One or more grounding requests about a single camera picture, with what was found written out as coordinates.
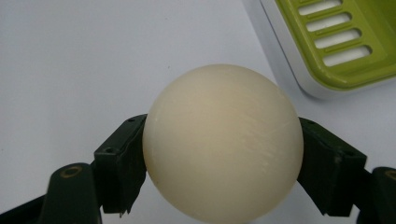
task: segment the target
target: lime green tray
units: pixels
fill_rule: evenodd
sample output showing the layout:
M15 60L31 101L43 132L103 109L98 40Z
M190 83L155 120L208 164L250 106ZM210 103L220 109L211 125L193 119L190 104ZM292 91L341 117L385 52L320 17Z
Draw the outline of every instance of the lime green tray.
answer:
M350 91L396 76L396 0L276 4L310 75L322 86Z

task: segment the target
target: ventilation slot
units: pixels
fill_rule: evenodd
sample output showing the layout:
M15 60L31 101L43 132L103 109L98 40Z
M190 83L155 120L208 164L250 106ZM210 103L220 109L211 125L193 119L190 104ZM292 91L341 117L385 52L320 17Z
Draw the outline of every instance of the ventilation slot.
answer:
M338 7L343 2L341 0L325 0L323 2L314 3L298 9L300 15L309 15L315 12L323 11L332 7Z
M323 62L327 66L335 66L340 63L347 63L368 56L371 53L372 50L368 46L360 46L355 49L348 49L339 53L326 56L323 58Z
M347 30L335 35L329 35L326 37L323 37L321 39L316 39L315 40L315 46L318 49L324 49L329 46L345 43L349 40L357 39L361 37L361 31L358 29L353 29L353 30Z
M350 21L352 16L349 13L341 13L318 21L311 21L306 24L306 29L310 32L325 29L334 25L338 25Z

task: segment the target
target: white surface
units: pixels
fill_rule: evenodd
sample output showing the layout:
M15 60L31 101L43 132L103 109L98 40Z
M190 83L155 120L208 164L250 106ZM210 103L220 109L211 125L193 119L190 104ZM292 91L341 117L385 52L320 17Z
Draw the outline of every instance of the white surface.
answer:
M331 101L298 87L259 1L2 1L0 211L45 193L50 174L92 153L147 113L173 79L209 63L265 74L300 116L396 167L396 83ZM355 223L322 217L299 185L254 223ZM199 223L145 182L132 213L105 223Z
M350 62L371 54L367 46L360 46L355 49L348 49L323 57L323 62L327 66L334 66L340 63Z
M300 15L308 15L314 12L319 12L322 10L326 10L332 7L337 7L340 6L342 4L341 0L324 0L322 2L317 2L317 3L313 3L313 4L309 4L306 5L304 7L300 7L298 9L298 12L300 13Z
M324 49L329 46L345 43L349 40L361 37L361 32L358 29L351 29L335 35L328 35L315 40L315 46L318 49Z
M314 32L317 30L322 30L324 28L332 27L334 25L338 25L350 21L351 19L352 18L348 13L341 13L318 21L311 21L306 24L306 29L310 32Z
M212 64L178 77L155 100L143 152L152 182L178 210L240 224L290 193L304 141L278 86L245 67Z

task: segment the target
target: cream ball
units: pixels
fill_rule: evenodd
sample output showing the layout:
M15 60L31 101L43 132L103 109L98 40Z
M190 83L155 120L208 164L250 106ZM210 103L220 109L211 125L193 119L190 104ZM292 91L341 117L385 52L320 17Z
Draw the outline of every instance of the cream ball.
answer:
M177 78L148 112L143 152L161 195L208 223L245 223L290 192L303 160L285 93L244 67L214 64Z

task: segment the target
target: gray background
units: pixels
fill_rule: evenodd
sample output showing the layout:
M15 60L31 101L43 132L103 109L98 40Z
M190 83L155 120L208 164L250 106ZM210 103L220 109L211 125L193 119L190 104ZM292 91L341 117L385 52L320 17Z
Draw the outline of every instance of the gray background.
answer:
M270 78L301 117L396 167L396 83L335 100L303 93L257 0L1 1L0 213L46 192L52 172L91 162L129 117L147 113L176 77L232 63ZM323 217L300 185L252 223L355 223ZM200 223L148 178L132 213L105 223Z

